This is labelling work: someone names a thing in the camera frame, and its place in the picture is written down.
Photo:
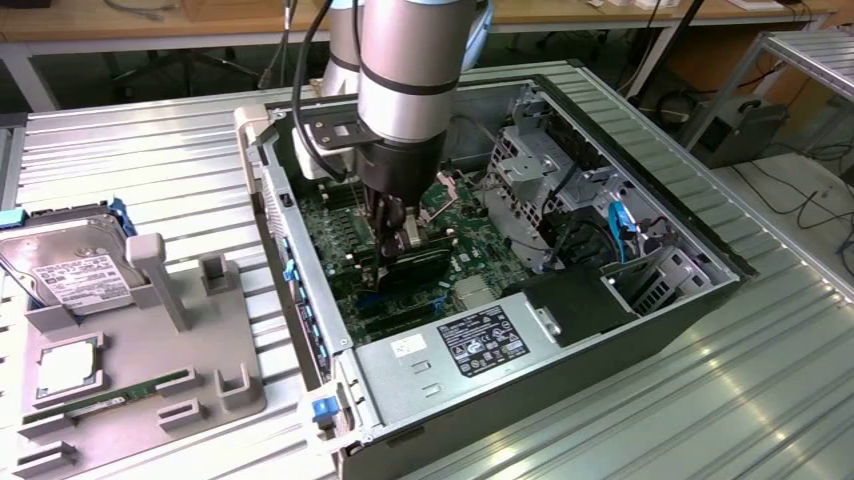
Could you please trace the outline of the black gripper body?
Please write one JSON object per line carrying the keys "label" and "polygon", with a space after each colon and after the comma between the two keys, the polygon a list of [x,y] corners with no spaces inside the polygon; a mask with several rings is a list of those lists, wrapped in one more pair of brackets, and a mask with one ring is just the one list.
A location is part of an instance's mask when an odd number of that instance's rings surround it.
{"label": "black gripper body", "polygon": [[357,147],[355,170],[375,192],[419,201],[433,185],[445,151],[445,134],[415,142],[382,140]]}

